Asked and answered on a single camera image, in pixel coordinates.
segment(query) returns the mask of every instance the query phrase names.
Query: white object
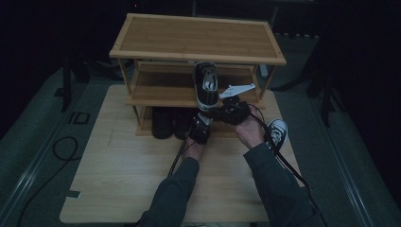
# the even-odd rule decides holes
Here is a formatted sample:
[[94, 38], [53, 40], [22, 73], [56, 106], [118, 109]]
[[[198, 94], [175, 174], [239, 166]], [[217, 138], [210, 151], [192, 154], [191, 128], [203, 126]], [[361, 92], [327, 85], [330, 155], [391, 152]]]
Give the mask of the white object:
[[229, 96], [236, 96], [241, 93], [247, 92], [254, 88], [254, 84], [251, 83], [250, 85], [239, 85], [239, 86], [229, 86], [225, 92], [219, 95], [220, 98], [225, 98]]

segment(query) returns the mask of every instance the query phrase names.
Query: person's right hand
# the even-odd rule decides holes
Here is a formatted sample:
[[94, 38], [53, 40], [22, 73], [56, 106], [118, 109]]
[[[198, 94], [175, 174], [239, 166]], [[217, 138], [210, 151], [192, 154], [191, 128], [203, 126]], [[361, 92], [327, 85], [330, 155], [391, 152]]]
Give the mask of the person's right hand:
[[[251, 113], [259, 119], [261, 119], [261, 115], [255, 107], [250, 106]], [[256, 121], [252, 116], [248, 116], [242, 123], [233, 126], [234, 131], [238, 139], [248, 148], [254, 148], [257, 145], [264, 143], [264, 131], [259, 122]]]

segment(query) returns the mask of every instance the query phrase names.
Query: wooden shelf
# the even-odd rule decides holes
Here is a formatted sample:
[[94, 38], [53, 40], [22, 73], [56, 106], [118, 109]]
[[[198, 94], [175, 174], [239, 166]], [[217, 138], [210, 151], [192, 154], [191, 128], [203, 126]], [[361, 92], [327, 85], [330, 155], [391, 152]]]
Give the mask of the wooden shelf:
[[[152, 107], [141, 108], [141, 126], [136, 127], [136, 135], [151, 136]], [[211, 137], [236, 138], [233, 129], [221, 121], [214, 121], [210, 128]]]
[[[179, 62], [142, 61], [131, 83], [127, 104], [132, 106], [167, 106], [197, 108], [192, 73], [194, 64]], [[253, 68], [249, 65], [218, 64], [218, 92], [229, 85], [253, 83], [255, 89], [239, 95], [240, 99], [265, 108]]]

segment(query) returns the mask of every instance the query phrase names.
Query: hand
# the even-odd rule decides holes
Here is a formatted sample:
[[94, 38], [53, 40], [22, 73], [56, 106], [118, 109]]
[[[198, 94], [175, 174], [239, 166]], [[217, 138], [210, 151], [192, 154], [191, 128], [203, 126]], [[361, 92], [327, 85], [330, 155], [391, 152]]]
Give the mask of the hand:
[[191, 157], [199, 161], [201, 159], [201, 155], [203, 154], [203, 150], [204, 150], [204, 145], [198, 144], [197, 142], [188, 137], [186, 139], [186, 144], [182, 157], [183, 159]]
[[[253, 115], [259, 117], [259, 119], [261, 118], [259, 111], [256, 110], [255, 107], [250, 106], [250, 109]], [[264, 143], [264, 131], [262, 129], [262, 126], [252, 116], [249, 115], [248, 118], [245, 119], [242, 123], [233, 127], [238, 139], [248, 149], [254, 148], [259, 144]]]

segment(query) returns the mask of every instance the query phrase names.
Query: shelf board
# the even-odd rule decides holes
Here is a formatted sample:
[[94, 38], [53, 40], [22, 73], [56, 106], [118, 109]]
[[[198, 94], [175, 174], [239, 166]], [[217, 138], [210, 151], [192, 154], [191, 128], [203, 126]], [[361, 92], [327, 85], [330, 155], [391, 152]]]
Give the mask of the shelf board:
[[[139, 64], [139, 71], [132, 80], [132, 94], [127, 104], [132, 106], [198, 107], [194, 83], [192, 80], [193, 64], [157, 64], [155, 62]], [[223, 93], [229, 85], [255, 85], [255, 89], [239, 95], [258, 108], [265, 108], [265, 103], [258, 98], [260, 88], [253, 68], [249, 65], [218, 65], [218, 92]]]

